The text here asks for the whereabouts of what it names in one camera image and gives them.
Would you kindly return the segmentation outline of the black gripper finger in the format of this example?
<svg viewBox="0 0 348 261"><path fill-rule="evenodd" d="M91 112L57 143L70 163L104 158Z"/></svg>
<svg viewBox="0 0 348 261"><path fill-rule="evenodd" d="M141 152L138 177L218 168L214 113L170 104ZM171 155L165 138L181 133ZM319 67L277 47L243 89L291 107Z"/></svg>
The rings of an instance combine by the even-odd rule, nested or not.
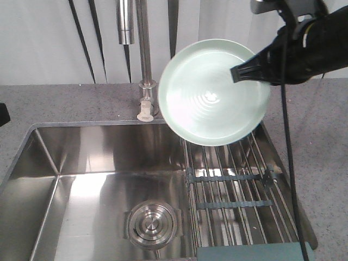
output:
<svg viewBox="0 0 348 261"><path fill-rule="evenodd" d="M10 115L5 103L0 103L0 126L6 125L10 122Z"/></svg>

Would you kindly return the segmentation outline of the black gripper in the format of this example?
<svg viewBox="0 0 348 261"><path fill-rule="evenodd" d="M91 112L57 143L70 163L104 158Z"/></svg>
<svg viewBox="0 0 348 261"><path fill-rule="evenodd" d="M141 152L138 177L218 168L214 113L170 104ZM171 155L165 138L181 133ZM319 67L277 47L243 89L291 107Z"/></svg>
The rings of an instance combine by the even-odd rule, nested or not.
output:
<svg viewBox="0 0 348 261"><path fill-rule="evenodd" d="M230 69L232 80L300 84L331 70L331 36L326 28L307 26L291 39L286 27L278 31L269 51L261 51Z"/></svg>

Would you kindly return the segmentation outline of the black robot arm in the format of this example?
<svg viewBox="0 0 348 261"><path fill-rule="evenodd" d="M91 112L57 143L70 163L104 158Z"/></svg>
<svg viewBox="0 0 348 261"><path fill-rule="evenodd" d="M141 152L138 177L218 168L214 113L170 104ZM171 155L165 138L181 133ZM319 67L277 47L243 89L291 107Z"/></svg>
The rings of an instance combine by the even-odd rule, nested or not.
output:
<svg viewBox="0 0 348 261"><path fill-rule="evenodd" d="M251 10L275 10L285 25L271 44L231 68L235 83L300 84L347 67L346 6L329 13L323 1L251 1Z"/></svg>

